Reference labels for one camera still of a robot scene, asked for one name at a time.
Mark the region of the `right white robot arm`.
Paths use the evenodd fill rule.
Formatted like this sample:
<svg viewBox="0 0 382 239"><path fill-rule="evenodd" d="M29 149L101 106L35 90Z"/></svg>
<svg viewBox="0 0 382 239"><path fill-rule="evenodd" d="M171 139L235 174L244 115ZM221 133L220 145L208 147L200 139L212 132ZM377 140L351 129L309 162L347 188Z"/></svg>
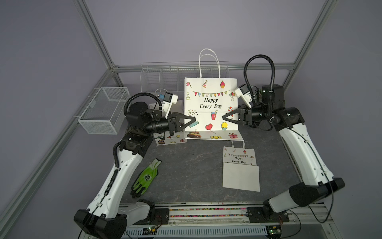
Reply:
<svg viewBox="0 0 382 239"><path fill-rule="evenodd" d="M229 110L222 118L237 125L258 127L266 121L280 135L302 182L263 203L259 215L266 222L277 222L287 210L306 207L345 187L340 177L335 177L323 162L308 135L305 120L295 107L287 108L284 88L265 85L254 96L245 84L236 88L234 96L244 104Z"/></svg>

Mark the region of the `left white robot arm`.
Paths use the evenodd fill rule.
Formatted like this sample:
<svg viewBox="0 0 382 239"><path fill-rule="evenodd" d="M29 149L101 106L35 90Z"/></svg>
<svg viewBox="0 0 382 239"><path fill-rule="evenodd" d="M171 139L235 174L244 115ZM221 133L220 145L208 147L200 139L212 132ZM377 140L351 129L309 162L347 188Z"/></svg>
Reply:
<svg viewBox="0 0 382 239"><path fill-rule="evenodd" d="M150 147L153 135L180 132L196 122L195 117L181 113L163 117L161 110L152 110L145 102L126 102L124 115L128 128L113 146L113 168L93 201L74 216L74 222L83 233L98 239L120 239L127 227L139 221L154 220L155 204L143 199L129 206L125 213L119 213L122 196Z"/></svg>

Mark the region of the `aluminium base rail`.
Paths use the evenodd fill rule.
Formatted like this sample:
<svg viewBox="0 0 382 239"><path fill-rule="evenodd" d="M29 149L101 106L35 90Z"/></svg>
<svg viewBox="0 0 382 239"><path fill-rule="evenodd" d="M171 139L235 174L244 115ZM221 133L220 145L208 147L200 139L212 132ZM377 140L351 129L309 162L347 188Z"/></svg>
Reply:
<svg viewBox="0 0 382 239"><path fill-rule="evenodd" d="M252 202L122 204L115 222L83 229L81 239L341 239L323 204L294 208L267 218L262 205Z"/></svg>

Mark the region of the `green work glove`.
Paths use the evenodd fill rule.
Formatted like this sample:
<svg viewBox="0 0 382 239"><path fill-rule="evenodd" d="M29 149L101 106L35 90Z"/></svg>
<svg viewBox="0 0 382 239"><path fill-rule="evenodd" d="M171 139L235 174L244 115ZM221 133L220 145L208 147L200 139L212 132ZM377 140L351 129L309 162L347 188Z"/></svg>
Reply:
<svg viewBox="0 0 382 239"><path fill-rule="evenodd" d="M131 186L130 195L132 198L141 197L149 188L155 177L158 175L158 166L161 160L155 158L137 177Z"/></svg>

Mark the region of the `white party paper bag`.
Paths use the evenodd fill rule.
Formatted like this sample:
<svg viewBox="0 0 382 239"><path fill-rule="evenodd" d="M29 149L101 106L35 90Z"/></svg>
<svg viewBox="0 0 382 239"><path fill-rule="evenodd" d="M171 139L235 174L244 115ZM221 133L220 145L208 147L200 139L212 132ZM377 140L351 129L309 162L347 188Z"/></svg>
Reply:
<svg viewBox="0 0 382 239"><path fill-rule="evenodd" d="M234 141L223 148L222 186L229 189L260 192L260 169L254 149L245 142L236 147Z"/></svg>

